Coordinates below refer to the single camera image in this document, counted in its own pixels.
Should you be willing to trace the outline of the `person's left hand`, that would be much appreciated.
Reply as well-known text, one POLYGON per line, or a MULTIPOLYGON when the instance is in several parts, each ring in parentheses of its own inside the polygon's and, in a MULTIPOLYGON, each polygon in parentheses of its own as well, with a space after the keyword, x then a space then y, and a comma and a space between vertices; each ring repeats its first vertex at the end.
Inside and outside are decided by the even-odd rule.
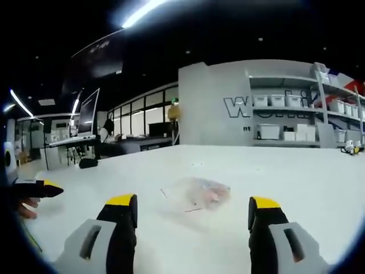
POLYGON ((18 202, 18 213, 24 219, 36 219, 37 214, 26 206, 38 208, 40 198, 25 198, 18 202))

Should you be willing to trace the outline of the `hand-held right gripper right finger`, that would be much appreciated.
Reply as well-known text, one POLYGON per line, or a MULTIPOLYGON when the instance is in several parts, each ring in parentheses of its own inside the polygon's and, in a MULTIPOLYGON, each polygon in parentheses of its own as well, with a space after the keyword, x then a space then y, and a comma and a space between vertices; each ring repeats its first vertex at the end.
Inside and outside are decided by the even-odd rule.
POLYGON ((281 206, 252 196, 248 209, 251 273, 328 273, 318 242, 281 206))

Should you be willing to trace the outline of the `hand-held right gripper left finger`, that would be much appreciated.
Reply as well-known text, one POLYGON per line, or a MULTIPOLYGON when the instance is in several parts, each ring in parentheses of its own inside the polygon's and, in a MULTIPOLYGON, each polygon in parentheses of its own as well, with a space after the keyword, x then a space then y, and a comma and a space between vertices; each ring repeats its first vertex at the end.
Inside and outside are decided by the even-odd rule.
POLYGON ((57 273, 133 273, 137 244, 137 195, 110 198, 65 241, 57 273))

